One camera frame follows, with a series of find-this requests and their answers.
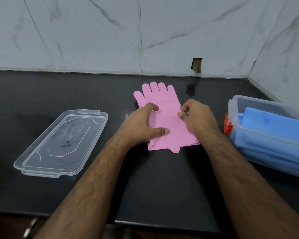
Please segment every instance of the person's left hand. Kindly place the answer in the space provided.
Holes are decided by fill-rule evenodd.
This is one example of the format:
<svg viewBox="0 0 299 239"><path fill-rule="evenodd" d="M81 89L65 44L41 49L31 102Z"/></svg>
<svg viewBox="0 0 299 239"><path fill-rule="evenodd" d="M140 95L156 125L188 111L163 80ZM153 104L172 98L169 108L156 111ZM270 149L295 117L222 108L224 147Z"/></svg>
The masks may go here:
<svg viewBox="0 0 299 239"><path fill-rule="evenodd" d="M134 147L148 140L169 134L164 127L151 128L149 117L152 111L158 111L159 107L153 103L147 103L144 107L132 112L123 122L117 134L127 139L129 145Z"/></svg>

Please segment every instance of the pink rubber glove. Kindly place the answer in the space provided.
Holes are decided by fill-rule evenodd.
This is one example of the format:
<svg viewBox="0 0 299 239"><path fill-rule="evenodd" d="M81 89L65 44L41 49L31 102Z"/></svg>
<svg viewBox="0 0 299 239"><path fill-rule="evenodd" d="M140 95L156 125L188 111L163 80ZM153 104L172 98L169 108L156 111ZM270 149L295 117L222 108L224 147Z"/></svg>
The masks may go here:
<svg viewBox="0 0 299 239"><path fill-rule="evenodd" d="M142 85L143 94L140 91L134 92L134 97L139 107L144 107L148 102L156 104L159 111L151 112L149 126L152 128L166 127L170 134L153 138L148 141L148 150L158 150L168 148L174 153L178 153L180 147L199 144L197 138L190 133L185 122L178 118L180 103L172 85L166 89L164 83L151 82Z"/></svg>

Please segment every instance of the orange latch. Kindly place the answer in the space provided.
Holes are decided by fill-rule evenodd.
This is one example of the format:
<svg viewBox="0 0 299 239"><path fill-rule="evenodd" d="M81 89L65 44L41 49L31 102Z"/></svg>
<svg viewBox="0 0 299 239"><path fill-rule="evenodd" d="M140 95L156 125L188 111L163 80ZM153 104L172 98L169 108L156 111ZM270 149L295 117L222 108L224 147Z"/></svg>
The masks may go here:
<svg viewBox="0 0 299 239"><path fill-rule="evenodd" d="M228 112L226 112L226 115L225 115L224 133L226 135L229 135L231 133L232 123L231 122L229 124L227 124L227 123L228 123Z"/></svg>

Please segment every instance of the white marble tile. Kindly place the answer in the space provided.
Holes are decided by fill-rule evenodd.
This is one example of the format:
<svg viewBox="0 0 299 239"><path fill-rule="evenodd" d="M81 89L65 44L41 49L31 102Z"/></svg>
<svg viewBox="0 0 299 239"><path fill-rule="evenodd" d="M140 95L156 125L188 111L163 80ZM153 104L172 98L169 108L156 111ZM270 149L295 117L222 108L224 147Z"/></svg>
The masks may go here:
<svg viewBox="0 0 299 239"><path fill-rule="evenodd" d="M0 0L0 70L54 67L23 0Z"/></svg>
<svg viewBox="0 0 299 239"><path fill-rule="evenodd" d="M143 74L236 78L268 0L141 0Z"/></svg>
<svg viewBox="0 0 299 239"><path fill-rule="evenodd" d="M253 64L255 63L265 41L271 32L275 21L283 7L285 0L269 0L269 4L265 9L261 23L251 42L247 55L241 66L237 78L247 78Z"/></svg>
<svg viewBox="0 0 299 239"><path fill-rule="evenodd" d="M299 0L286 0L250 73L274 100L299 105Z"/></svg>
<svg viewBox="0 0 299 239"><path fill-rule="evenodd" d="M141 74L140 0L25 0L57 71Z"/></svg>

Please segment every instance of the forearm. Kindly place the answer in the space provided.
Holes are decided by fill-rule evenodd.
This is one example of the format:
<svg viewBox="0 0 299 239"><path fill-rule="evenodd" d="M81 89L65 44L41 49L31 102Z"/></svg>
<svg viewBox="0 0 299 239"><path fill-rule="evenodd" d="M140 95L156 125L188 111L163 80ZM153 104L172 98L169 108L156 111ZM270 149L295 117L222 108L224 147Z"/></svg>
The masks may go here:
<svg viewBox="0 0 299 239"><path fill-rule="evenodd" d="M119 134L108 140L35 238L102 238L116 180L129 149Z"/></svg>
<svg viewBox="0 0 299 239"><path fill-rule="evenodd" d="M299 215L221 132L197 135L239 238L299 238Z"/></svg>

